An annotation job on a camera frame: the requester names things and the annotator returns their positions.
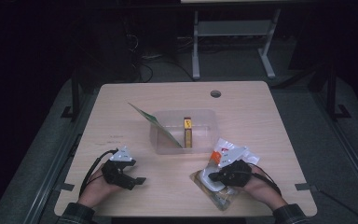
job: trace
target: hand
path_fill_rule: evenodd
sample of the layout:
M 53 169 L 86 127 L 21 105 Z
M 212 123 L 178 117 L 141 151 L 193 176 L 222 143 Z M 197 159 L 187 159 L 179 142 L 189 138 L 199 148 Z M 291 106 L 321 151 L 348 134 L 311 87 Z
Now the hand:
M 252 166 L 252 173 L 265 175 L 261 169 L 255 166 Z M 254 176 L 251 177 L 249 182 L 243 188 L 236 187 L 236 189 L 249 193 L 256 200 L 260 201 L 261 203 L 265 203 L 272 211 L 287 205 L 287 202 L 277 191 L 275 191 L 275 189 L 270 187 L 263 180 Z
M 103 178 L 103 172 L 101 167 L 89 177 L 89 183 L 84 189 L 83 193 L 78 199 L 78 203 L 81 203 L 89 208 L 92 208 L 101 203 L 111 193 L 117 192 L 121 187 L 117 185 L 111 185 L 106 183 Z

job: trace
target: snack bag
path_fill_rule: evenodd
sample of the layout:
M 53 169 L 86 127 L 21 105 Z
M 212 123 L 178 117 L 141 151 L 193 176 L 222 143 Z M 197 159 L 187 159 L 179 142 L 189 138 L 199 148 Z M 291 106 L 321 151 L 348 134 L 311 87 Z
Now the snack bag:
M 248 147 L 237 147 L 220 138 L 205 169 L 191 174 L 190 178 L 212 200 L 219 210 L 225 211 L 238 192 L 234 188 L 225 186 L 220 181 L 213 182 L 208 175 L 219 172 L 220 169 L 237 160 L 257 164 L 259 159 Z

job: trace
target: wooden table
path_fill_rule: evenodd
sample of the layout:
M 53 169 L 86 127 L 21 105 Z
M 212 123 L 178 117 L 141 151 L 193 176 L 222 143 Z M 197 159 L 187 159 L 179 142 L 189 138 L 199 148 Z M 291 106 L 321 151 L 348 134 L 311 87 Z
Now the wooden table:
M 220 91 L 213 98 L 211 91 Z M 122 190 L 96 208 L 96 215 L 110 217 L 251 217 L 271 216 L 262 203 L 242 193 L 222 212 L 190 179 L 203 169 L 210 153 L 158 155 L 152 148 L 150 123 L 128 103 L 145 112 L 174 109 L 212 109 L 220 136 L 238 146 L 247 146 L 261 157 L 260 165 L 272 176 L 289 203 L 298 203 L 307 216 L 316 205 L 308 190 L 296 190 L 305 183 L 282 120 L 262 81 L 109 84 L 102 86 L 89 122 L 78 146 L 55 207 L 61 215 L 66 205 L 77 200 L 83 178 L 96 158 L 106 150 L 127 146 L 134 167 L 132 177 L 147 177 L 142 186 Z

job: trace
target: hole in table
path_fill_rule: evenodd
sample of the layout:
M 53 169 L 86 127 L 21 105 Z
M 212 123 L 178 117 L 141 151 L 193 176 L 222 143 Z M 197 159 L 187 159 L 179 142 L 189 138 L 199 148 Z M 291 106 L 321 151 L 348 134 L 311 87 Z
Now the hole in table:
M 219 98 L 222 95 L 222 92 L 220 91 L 211 91 L 211 96 L 213 98 Z

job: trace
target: left hand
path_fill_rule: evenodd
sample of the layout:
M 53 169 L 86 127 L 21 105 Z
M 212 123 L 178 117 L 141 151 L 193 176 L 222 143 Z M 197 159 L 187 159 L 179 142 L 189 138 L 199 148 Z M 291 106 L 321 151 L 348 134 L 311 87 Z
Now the left hand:
M 89 177 L 89 183 L 78 199 L 81 203 L 89 208 L 95 207 L 105 200 L 110 194 L 122 189 L 117 185 L 106 183 L 102 172 L 103 164 L 100 168 Z

